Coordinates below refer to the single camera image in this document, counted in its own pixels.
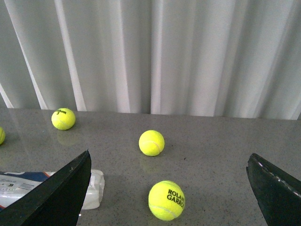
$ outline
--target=tennis ball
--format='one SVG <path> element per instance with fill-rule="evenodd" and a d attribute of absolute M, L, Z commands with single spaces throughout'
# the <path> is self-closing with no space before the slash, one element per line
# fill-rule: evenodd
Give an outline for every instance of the tennis ball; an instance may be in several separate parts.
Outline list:
<path fill-rule="evenodd" d="M 156 156 L 163 151 L 164 137 L 155 130 L 148 130 L 140 136 L 140 150 L 148 156 Z"/>
<path fill-rule="evenodd" d="M 3 143 L 5 140 L 5 132 L 2 127 L 0 127 L 0 145 Z"/>
<path fill-rule="evenodd" d="M 170 180 L 155 184 L 149 193 L 149 208 L 161 220 L 173 220 L 185 207 L 185 196 L 181 188 Z"/>
<path fill-rule="evenodd" d="M 75 115 L 68 108 L 60 108 L 52 114 L 51 121 L 57 129 L 67 130 L 74 125 Z"/>

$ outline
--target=speckled stone surface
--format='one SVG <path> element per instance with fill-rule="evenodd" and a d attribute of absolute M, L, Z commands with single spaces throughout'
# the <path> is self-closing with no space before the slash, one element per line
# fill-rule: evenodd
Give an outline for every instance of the speckled stone surface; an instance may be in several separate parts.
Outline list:
<path fill-rule="evenodd" d="M 89 149 L 105 189 L 99 208 L 81 212 L 80 226 L 266 225 L 246 175 L 251 153 L 301 179 L 301 121 L 75 112 L 75 126 L 59 131 L 52 113 L 0 109 L 7 135 L 0 171 L 57 171 Z M 138 147 L 149 129 L 165 137 L 157 157 Z M 176 182 L 186 197 L 170 222 L 148 208 L 148 192 L 161 180 Z"/>

